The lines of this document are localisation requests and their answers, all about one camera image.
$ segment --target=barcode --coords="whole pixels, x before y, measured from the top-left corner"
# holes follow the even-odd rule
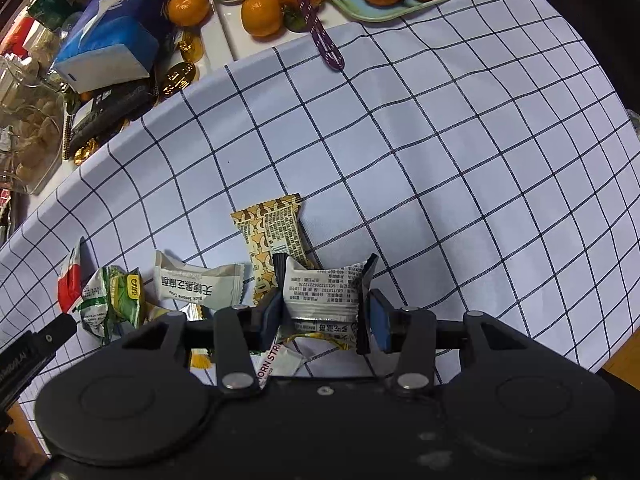
[[[270,243],[271,254],[289,253],[286,240],[274,240]]]

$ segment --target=tablecloth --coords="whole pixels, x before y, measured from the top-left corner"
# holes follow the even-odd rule
[[[2,348],[56,315],[60,262],[80,235],[85,277],[139,267],[152,296],[155,249],[244,262],[248,302],[229,215],[297,192],[324,268],[376,253],[372,286],[398,308],[484,310],[585,368],[603,364],[640,316],[640,144],[573,28],[545,0],[451,0],[330,34],[343,72],[301,36],[170,98],[69,176],[0,251]],[[394,364],[297,345],[305,376]],[[97,348],[80,329],[20,398],[29,418],[42,385]],[[457,352],[436,366],[449,380]]]

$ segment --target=clear plastic container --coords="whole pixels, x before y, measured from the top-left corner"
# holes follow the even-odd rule
[[[36,193],[62,156],[61,94],[0,58],[0,187]]]

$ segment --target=black circular cover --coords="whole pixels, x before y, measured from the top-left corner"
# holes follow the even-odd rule
[[[544,357],[492,352],[444,389],[449,423],[476,454],[558,464],[584,455],[609,430],[614,397],[607,384],[559,356]]]
[[[97,352],[53,378],[34,412],[60,453],[117,466],[163,456],[194,434],[209,394],[198,378],[158,352]]]

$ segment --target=purple rope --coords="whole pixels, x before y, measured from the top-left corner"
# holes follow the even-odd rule
[[[316,48],[324,62],[334,70],[342,70],[344,68],[344,58],[340,54],[340,50],[335,46],[329,35],[324,30],[322,23],[318,20],[316,10],[311,6],[309,0],[298,0],[302,17],[305,19],[306,26],[311,32],[311,37],[316,44]]]

